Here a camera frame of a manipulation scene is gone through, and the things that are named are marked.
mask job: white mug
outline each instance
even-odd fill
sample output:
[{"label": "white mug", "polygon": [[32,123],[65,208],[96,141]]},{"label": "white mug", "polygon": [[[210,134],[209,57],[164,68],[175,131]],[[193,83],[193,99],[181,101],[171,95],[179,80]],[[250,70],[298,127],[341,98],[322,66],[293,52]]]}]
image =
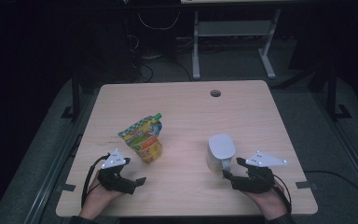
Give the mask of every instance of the white mug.
[{"label": "white mug", "polygon": [[235,154],[234,143],[228,134],[220,133],[209,138],[207,164],[211,171],[230,171],[231,158]]}]

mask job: black sleeve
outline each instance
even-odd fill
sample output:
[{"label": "black sleeve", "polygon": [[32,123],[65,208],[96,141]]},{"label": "black sleeve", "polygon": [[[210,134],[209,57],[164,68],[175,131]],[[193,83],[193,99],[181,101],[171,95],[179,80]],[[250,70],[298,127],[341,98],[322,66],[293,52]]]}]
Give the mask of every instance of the black sleeve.
[{"label": "black sleeve", "polygon": [[83,217],[71,217],[71,220],[69,220],[69,224],[98,224],[98,223],[85,219]]},{"label": "black sleeve", "polygon": [[295,221],[292,218],[292,215],[286,213],[281,217],[274,218],[267,222],[268,224],[295,224]]}]

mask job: snack bag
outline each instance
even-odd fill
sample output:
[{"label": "snack bag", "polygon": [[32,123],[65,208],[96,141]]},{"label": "snack bag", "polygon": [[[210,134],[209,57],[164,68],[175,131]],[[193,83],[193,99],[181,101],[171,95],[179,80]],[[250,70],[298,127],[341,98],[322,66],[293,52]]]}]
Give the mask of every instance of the snack bag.
[{"label": "snack bag", "polygon": [[159,113],[155,116],[148,116],[118,133],[127,146],[147,163],[156,160],[161,155],[162,145],[158,141],[158,135],[162,128],[160,118]]}]

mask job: table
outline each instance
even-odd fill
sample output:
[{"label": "table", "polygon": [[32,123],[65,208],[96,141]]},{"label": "table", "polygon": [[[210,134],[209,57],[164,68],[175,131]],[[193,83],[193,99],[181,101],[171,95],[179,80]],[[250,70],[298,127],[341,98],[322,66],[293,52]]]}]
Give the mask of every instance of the table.
[{"label": "table", "polygon": [[[221,96],[212,97],[211,91]],[[149,115],[161,113],[161,157],[147,164],[128,148],[117,133]],[[77,215],[90,166],[107,152],[120,149],[131,163],[121,172],[135,180],[146,176],[133,195],[114,201],[103,215],[114,217],[254,216],[255,204],[206,163],[209,136],[227,133],[235,157],[249,158],[260,150],[286,159],[288,165],[271,167],[290,190],[293,214],[313,214],[317,204],[306,181],[282,119],[264,81],[214,81],[113,84],[101,88],[66,181],[76,186],[63,191],[57,206],[61,217]],[[246,169],[235,160],[234,175]]]}]

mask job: wooden tabletop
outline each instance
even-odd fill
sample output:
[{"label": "wooden tabletop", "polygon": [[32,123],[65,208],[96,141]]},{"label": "wooden tabletop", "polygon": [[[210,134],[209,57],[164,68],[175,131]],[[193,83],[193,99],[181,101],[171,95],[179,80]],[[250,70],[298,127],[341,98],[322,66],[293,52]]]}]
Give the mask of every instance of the wooden tabletop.
[{"label": "wooden tabletop", "polygon": [[[211,91],[221,92],[212,97]],[[162,115],[158,137],[162,155],[143,162],[117,133],[146,116]],[[121,175],[130,180],[147,177],[133,195],[114,201],[104,215],[147,216],[252,216],[255,204],[231,188],[221,172],[209,170],[208,138],[217,133],[231,136],[236,157],[249,158],[260,150],[285,159],[288,165],[271,167],[285,182],[293,201],[293,214],[313,214],[317,204],[310,189],[298,189],[306,181],[281,116],[264,81],[214,81],[150,84],[114,84],[101,88],[57,206],[61,217],[76,216],[90,166],[118,148],[130,157]],[[234,175],[246,176],[235,160]]]}]

